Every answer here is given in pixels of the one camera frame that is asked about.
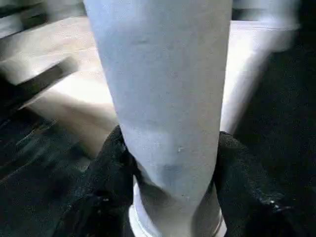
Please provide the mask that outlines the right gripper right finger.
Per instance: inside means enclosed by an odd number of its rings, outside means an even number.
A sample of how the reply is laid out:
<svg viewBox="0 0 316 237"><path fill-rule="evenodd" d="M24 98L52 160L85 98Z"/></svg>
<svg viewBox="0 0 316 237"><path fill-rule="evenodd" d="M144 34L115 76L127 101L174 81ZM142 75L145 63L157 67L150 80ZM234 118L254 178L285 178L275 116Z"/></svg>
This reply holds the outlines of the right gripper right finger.
<svg viewBox="0 0 316 237"><path fill-rule="evenodd" d="M227 237L314 237L316 190L273 180L248 147L221 131L212 178Z"/></svg>

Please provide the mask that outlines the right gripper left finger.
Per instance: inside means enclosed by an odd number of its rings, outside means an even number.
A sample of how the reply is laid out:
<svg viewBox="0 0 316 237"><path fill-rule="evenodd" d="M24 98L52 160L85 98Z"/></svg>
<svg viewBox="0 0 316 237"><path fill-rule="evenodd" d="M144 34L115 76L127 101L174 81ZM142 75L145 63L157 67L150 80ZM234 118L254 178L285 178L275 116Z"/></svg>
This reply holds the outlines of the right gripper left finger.
<svg viewBox="0 0 316 237"><path fill-rule="evenodd" d="M116 126L86 170L76 199L64 212L53 235L132 237L128 212L133 203L133 178L139 174L135 158Z"/></svg>

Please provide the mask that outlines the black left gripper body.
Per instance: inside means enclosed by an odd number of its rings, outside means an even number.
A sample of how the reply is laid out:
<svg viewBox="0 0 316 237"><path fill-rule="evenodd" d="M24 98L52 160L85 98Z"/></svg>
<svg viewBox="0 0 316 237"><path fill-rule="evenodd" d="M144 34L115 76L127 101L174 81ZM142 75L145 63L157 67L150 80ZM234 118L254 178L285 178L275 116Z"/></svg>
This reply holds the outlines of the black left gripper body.
<svg viewBox="0 0 316 237"><path fill-rule="evenodd" d="M19 84L9 80L12 73L7 67L0 68L0 119L5 120L29 101L48 90L63 78L78 70L73 58L66 58L45 69L40 74Z"/></svg>

